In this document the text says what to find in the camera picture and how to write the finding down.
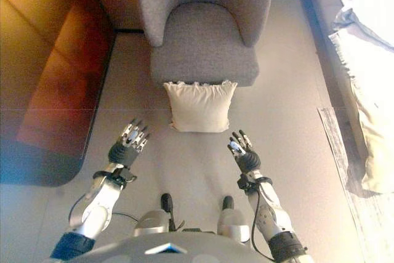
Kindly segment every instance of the gray upholstery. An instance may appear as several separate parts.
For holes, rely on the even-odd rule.
[[[233,79],[240,86],[251,85],[258,74],[252,47],[259,39],[267,19],[270,1],[140,0],[143,29],[154,47],[151,59],[153,79],[157,83],[162,83],[164,79],[176,81],[178,77],[186,81],[209,83]],[[185,6],[191,2],[210,5]],[[200,11],[202,7],[209,11]],[[188,15],[194,14],[194,10],[198,11],[196,16]],[[169,25],[167,20],[171,12],[171,18],[177,22],[171,21]],[[220,19],[223,23],[207,22],[204,14],[211,20]],[[183,18],[191,22],[193,29],[189,33],[189,25]],[[226,36],[229,40],[220,40],[216,34],[221,38]]]
[[[170,14],[164,43],[151,55],[151,74],[159,83],[228,79],[248,86],[259,74],[259,65],[254,49],[244,46],[228,11],[217,4],[197,2],[179,6]]]

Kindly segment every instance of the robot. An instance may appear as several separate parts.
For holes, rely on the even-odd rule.
[[[242,131],[233,132],[228,149],[241,177],[238,187],[249,198],[255,217],[251,235],[242,213],[226,196],[217,234],[199,229],[178,232],[174,224],[172,198],[161,197],[162,209],[146,213],[129,239],[92,251],[96,237],[111,221],[112,209],[128,183],[136,180],[132,163],[146,146],[149,134],[141,121],[133,119],[108,153],[109,164],[94,174],[90,190],[77,201],[69,216],[70,227],[61,237],[50,262],[277,262],[313,263],[292,228],[290,217],[281,207],[270,178],[260,171],[260,158]],[[257,226],[268,243],[273,259],[259,252],[254,243]]]

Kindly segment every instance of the armchair seat cushion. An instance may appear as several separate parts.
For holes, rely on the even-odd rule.
[[[194,2],[170,14],[163,45],[151,54],[155,83],[168,81],[251,86],[259,74],[253,47],[246,47],[231,13],[217,4]]]

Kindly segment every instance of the white pillow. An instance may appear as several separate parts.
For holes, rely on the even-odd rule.
[[[171,109],[171,126],[179,132],[223,132],[229,127],[228,109],[237,83],[210,86],[164,83]]]

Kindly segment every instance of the gray tile floor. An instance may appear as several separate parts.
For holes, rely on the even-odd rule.
[[[67,227],[74,201],[91,175],[107,163],[108,149],[133,117],[150,125],[152,139],[134,163],[138,179],[116,204],[137,217],[158,209],[162,193],[174,199],[175,221],[215,230],[222,199],[251,224],[253,212],[238,189],[238,168],[226,145],[244,129],[255,143],[262,170],[274,181],[283,208],[315,262],[362,262],[360,247],[317,107],[330,106],[312,34],[299,0],[273,0],[256,46],[260,76],[239,88],[230,107],[230,130],[222,134],[171,130],[164,89],[148,75],[149,46],[140,34],[119,34],[81,172],[58,188],[0,185],[1,262],[40,262]],[[114,217],[97,246],[121,240],[132,222]],[[265,253],[261,235],[257,245]]]

